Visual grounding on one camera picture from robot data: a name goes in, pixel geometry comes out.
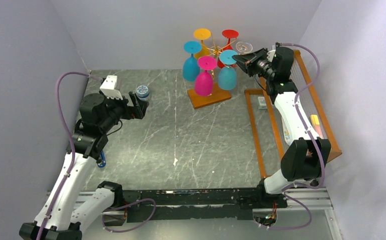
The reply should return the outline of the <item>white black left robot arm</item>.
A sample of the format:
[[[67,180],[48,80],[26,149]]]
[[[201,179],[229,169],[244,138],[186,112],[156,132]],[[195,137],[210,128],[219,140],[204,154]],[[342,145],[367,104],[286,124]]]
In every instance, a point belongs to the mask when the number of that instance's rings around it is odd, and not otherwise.
[[[33,222],[22,224],[24,240],[80,240],[90,224],[106,209],[117,210],[125,202],[122,186],[104,181],[93,196],[75,207],[78,195],[93,167],[104,165],[102,150],[108,132],[121,120],[142,119],[149,106],[134,92],[130,98],[111,98],[103,92],[85,96],[81,118],[67,146],[62,170],[44,207]]]

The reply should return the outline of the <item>pink wine glass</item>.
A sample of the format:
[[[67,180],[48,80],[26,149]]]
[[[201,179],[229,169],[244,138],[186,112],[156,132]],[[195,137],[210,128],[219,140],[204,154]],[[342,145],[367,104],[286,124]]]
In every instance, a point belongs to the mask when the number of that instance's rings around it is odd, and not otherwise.
[[[196,77],[194,91],[202,97],[207,97],[213,91],[213,77],[211,72],[217,67],[217,62],[212,56],[202,56],[197,60],[201,73]]]

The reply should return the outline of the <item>light blue wine glass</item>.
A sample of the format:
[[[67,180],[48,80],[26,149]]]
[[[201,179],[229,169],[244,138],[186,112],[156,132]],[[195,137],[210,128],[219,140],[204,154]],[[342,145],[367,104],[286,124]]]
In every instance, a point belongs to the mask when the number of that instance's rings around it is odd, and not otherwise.
[[[232,67],[236,63],[233,58],[235,55],[237,55],[236,51],[228,49],[224,50],[219,56],[219,60],[224,64],[218,75],[218,86],[222,90],[230,91],[237,85],[236,69]]]

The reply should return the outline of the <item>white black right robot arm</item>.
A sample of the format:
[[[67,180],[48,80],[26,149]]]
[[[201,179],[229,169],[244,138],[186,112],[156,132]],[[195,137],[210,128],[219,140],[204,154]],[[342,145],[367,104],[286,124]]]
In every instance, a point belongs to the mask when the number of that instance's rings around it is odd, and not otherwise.
[[[256,193],[261,207],[270,206],[274,194],[293,187],[309,187],[309,181],[319,180],[315,188],[323,185],[325,166],[331,150],[328,139],[320,138],[301,105],[299,90],[291,80],[294,52],[284,46],[273,51],[262,48],[248,54],[232,57],[250,77],[265,79],[265,91],[275,106],[290,134],[291,144],[281,159],[280,170],[264,179],[264,187]]]

